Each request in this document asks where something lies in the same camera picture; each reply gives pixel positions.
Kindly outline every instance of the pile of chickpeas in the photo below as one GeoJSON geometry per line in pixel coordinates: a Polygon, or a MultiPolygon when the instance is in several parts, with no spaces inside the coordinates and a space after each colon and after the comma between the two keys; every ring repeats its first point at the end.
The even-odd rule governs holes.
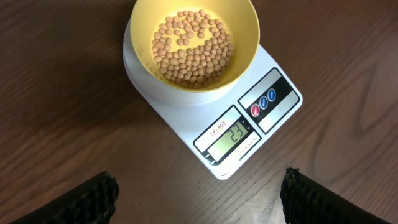
{"type": "Polygon", "coordinates": [[[177,16],[166,17],[166,23],[159,25],[154,34],[152,50],[155,61],[163,76],[183,87],[205,88],[218,82],[233,56],[232,37],[226,33],[224,24],[219,19],[211,19],[204,10],[198,12],[182,11],[177,16]],[[176,35],[178,46],[189,46],[190,39],[196,36],[205,38],[205,29],[209,29],[212,37],[204,41],[204,45],[195,48],[175,49],[172,52],[172,38],[176,35]]]}

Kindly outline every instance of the wood grain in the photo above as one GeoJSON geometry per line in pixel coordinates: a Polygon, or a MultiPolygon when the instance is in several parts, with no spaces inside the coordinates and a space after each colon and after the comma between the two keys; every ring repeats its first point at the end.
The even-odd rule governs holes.
{"type": "Polygon", "coordinates": [[[134,1],[0,1],[0,223],[102,170],[111,223],[283,223],[284,169],[398,222],[398,2],[253,1],[304,104],[216,180],[129,82],[134,1]]]}

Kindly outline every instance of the kitchen scale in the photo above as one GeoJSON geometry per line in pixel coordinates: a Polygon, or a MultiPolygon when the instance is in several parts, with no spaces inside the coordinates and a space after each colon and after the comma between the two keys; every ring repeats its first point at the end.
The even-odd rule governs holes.
{"type": "Polygon", "coordinates": [[[137,58],[130,23],[123,59],[138,92],[220,180],[231,177],[303,103],[301,93],[261,46],[238,82],[216,95],[178,90],[155,79],[137,58]],[[192,103],[189,99],[195,96],[205,100],[192,103]]]}

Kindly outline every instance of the yellow bowl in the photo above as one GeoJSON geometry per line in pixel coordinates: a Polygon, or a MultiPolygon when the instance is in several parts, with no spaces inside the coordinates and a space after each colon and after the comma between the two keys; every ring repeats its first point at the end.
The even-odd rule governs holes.
{"type": "MultiPolygon", "coordinates": [[[[130,29],[134,50],[149,73],[174,88],[193,92],[213,91],[235,83],[254,60],[260,41],[259,21],[250,0],[137,0],[132,11],[130,29]],[[233,38],[234,55],[231,65],[219,82],[194,90],[179,86],[163,77],[154,60],[152,41],[154,33],[159,30],[159,24],[166,23],[167,16],[176,16],[179,11],[184,10],[198,12],[200,9],[204,9],[212,19],[219,19],[224,23],[227,34],[231,34],[233,38]]],[[[189,46],[178,46],[177,36],[163,36],[173,39],[171,52],[204,45],[205,40],[213,37],[207,28],[204,39],[199,39],[195,33],[189,46]]]]}

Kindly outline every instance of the digital display screen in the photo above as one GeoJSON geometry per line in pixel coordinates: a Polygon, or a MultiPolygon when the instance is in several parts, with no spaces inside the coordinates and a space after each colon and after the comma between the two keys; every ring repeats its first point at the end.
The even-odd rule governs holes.
{"type": "Polygon", "coordinates": [[[224,135],[212,145],[208,153],[218,161],[221,159],[236,143],[239,142],[248,133],[240,121],[230,127],[224,135]]]}

